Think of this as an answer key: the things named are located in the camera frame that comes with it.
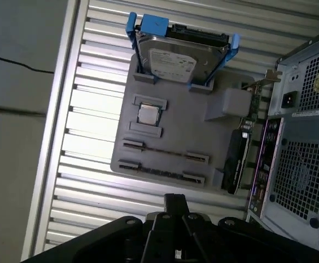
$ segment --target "screw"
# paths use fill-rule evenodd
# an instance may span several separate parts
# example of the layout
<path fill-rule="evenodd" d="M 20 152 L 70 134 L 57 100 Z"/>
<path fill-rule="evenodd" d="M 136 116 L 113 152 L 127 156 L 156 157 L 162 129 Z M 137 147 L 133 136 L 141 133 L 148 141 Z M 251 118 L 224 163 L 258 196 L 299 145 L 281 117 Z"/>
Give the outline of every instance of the screw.
<path fill-rule="evenodd" d="M 136 221 L 135 221 L 135 220 L 128 220 L 126 223 L 127 223 L 128 225 L 133 225 L 133 224 L 136 223 Z"/>
<path fill-rule="evenodd" d="M 235 222 L 233 222 L 232 220 L 226 220 L 225 224 L 227 224 L 228 226 L 234 226 Z"/>
<path fill-rule="evenodd" d="M 190 215 L 188 215 L 188 218 L 190 218 L 190 219 L 197 219 L 198 216 L 195 215 L 195 214 L 190 214 Z"/>

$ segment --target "black cable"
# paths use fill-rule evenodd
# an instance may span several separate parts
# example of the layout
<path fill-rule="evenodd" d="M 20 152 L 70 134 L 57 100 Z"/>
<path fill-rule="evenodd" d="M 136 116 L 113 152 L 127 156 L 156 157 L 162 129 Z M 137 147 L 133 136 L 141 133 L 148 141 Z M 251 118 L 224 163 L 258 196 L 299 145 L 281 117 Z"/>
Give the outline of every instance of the black cable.
<path fill-rule="evenodd" d="M 46 117 L 46 113 L 39 112 L 39 111 L 28 111 L 28 110 L 22 110 L 19 108 L 9 108 L 9 107 L 3 107 L 0 106 L 0 114 L 13 114 L 13 115 L 19 115 L 19 116 L 27 116 L 27 117 Z"/>
<path fill-rule="evenodd" d="M 29 70 L 32 70 L 32 71 L 35 71 L 35 72 L 41 72 L 41 73 L 47 73 L 47 74 L 54 74 L 54 73 L 55 73 L 55 72 L 53 72 L 53 71 L 38 70 L 38 69 L 36 69 L 36 68 L 29 67 L 29 66 L 26 65 L 26 64 L 23 64 L 23 63 L 20 63 L 20 62 L 16 62 L 16 61 L 13 61 L 13 60 L 9 60 L 9 59 L 0 58 L 0 60 L 1 60 L 1 61 L 4 61 L 4 62 L 11 63 L 11 64 L 16 64 L 16 65 L 25 67 L 25 68 L 27 68 L 27 69 L 29 69 Z"/>

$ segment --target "white wall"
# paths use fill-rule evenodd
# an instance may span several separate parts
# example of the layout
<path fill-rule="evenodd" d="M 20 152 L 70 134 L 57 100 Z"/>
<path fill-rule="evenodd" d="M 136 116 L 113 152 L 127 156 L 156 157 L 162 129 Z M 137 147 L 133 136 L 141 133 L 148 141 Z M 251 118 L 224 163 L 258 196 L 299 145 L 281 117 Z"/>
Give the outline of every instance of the white wall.
<path fill-rule="evenodd" d="M 67 0 L 0 0 L 0 56 L 53 71 Z M 0 105 L 46 111 L 53 76 L 0 61 Z M 0 262 L 19 262 L 44 120 L 0 115 Z"/>

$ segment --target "hard drive label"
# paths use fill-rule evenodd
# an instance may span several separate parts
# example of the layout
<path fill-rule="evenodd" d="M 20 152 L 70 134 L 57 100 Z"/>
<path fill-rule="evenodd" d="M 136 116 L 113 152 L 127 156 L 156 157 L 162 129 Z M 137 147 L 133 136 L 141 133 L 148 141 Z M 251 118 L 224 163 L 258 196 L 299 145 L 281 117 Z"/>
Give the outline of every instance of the hard drive label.
<path fill-rule="evenodd" d="M 190 56 L 155 48 L 149 50 L 149 57 L 153 75 L 168 81 L 183 83 L 191 80 L 194 67 L 197 63 Z"/>

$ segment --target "ribbed metal panel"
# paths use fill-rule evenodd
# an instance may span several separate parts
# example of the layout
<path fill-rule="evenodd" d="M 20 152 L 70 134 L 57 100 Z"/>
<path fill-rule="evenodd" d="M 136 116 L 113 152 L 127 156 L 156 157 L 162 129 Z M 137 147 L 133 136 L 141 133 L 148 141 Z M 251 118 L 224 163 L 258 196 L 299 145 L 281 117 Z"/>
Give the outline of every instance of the ribbed metal panel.
<path fill-rule="evenodd" d="M 133 54 L 124 25 L 136 12 L 139 19 L 148 13 L 195 29 L 239 33 L 240 52 L 227 67 L 258 78 L 280 55 L 319 33 L 319 8 L 304 10 L 294 1 L 285 12 L 281 3 L 274 10 L 272 1 L 252 0 L 69 0 L 22 258 L 124 215 L 144 220 L 163 209 L 167 192 L 185 194 L 190 209 L 213 222 L 243 218 L 246 192 L 200 192 L 111 171 Z"/>

